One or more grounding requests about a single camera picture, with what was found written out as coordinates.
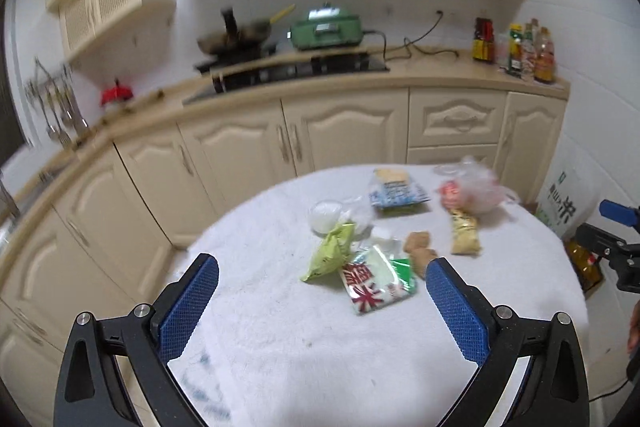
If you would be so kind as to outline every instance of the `yellow snack package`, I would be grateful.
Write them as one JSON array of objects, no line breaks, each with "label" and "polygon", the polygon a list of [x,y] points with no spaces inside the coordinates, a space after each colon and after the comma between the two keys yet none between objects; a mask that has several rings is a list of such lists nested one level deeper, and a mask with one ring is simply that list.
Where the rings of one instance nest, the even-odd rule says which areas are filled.
[{"label": "yellow snack package", "polygon": [[453,221],[453,245],[451,253],[476,255],[480,253],[478,220],[462,210],[450,210]]},{"label": "yellow snack package", "polygon": [[340,269],[351,256],[351,237],[355,224],[337,225],[322,240],[320,247],[311,258],[309,271],[300,280],[306,282]]}]

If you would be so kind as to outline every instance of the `red chinese character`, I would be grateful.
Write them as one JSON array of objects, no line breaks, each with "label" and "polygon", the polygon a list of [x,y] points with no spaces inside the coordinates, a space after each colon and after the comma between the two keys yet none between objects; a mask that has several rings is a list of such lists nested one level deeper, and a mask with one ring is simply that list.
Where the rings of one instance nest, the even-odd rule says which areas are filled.
[{"label": "red chinese character", "polygon": [[363,284],[373,278],[373,274],[366,264],[345,264],[342,267],[342,273],[349,286]]},{"label": "red chinese character", "polygon": [[380,290],[376,290],[376,284],[372,282],[369,286],[354,286],[353,291],[356,292],[357,297],[351,298],[354,304],[360,303],[358,311],[364,313],[367,311],[367,305],[371,309],[377,308],[378,304],[383,303],[383,299],[376,298],[376,295],[380,293]]}]

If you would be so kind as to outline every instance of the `lower cabinet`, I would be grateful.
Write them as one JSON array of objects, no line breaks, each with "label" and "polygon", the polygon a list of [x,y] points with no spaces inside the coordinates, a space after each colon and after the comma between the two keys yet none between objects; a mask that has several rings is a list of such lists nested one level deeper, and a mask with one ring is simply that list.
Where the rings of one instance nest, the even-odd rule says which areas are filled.
[{"label": "lower cabinet", "polygon": [[62,351],[0,302],[0,378],[33,427],[50,427],[53,422],[61,363]]},{"label": "lower cabinet", "polygon": [[96,160],[54,206],[95,264],[130,298],[143,302],[157,296],[172,245],[115,147]]},{"label": "lower cabinet", "polygon": [[298,176],[351,164],[405,163],[409,90],[283,100]]},{"label": "lower cabinet", "polygon": [[175,247],[187,248],[218,218],[177,126],[116,147],[146,206]]},{"label": "lower cabinet", "polygon": [[279,101],[178,126],[220,212],[296,176]]},{"label": "lower cabinet", "polygon": [[64,351],[76,316],[106,319],[137,304],[80,247],[50,211],[22,247],[0,293],[30,333]]},{"label": "lower cabinet", "polygon": [[495,172],[523,203],[538,196],[562,127],[566,102],[535,94],[510,92]]},{"label": "lower cabinet", "polygon": [[406,162],[411,165],[437,165],[441,163],[458,163],[465,156],[473,156],[477,162],[493,168],[497,152],[497,145],[416,147],[409,149]]}]

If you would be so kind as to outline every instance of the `yellow handle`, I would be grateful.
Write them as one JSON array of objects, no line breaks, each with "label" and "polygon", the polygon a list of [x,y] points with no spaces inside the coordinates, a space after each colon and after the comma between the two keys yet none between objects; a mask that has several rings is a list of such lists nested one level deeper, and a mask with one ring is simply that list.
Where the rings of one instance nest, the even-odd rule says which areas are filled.
[{"label": "yellow handle", "polygon": [[296,5],[295,4],[292,4],[291,6],[287,6],[284,10],[279,11],[278,13],[276,13],[276,15],[271,17],[271,19],[269,19],[269,22],[271,24],[275,24],[276,22],[278,22],[283,17],[286,17],[287,15],[289,15],[295,9],[296,9]]}]

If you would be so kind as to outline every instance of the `round table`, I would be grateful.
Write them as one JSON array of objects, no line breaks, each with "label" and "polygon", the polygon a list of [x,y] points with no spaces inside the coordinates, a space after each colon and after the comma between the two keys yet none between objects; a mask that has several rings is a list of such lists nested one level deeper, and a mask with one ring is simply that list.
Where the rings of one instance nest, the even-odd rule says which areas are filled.
[{"label": "round table", "polygon": [[[503,204],[480,220],[479,256],[451,255],[451,219],[436,193],[447,177],[401,168],[427,190],[429,211],[375,224],[402,240],[430,232],[438,254],[494,306],[533,319],[569,313],[586,359],[586,306],[560,240],[522,207]],[[462,357],[424,283],[404,301],[356,315],[338,274],[300,282],[321,242],[309,208],[366,194],[373,169],[328,169],[270,188],[189,249],[175,276],[207,252],[220,283],[170,368],[209,426],[437,425],[470,380],[477,366]],[[526,364],[518,361],[487,425],[502,424]]]}]

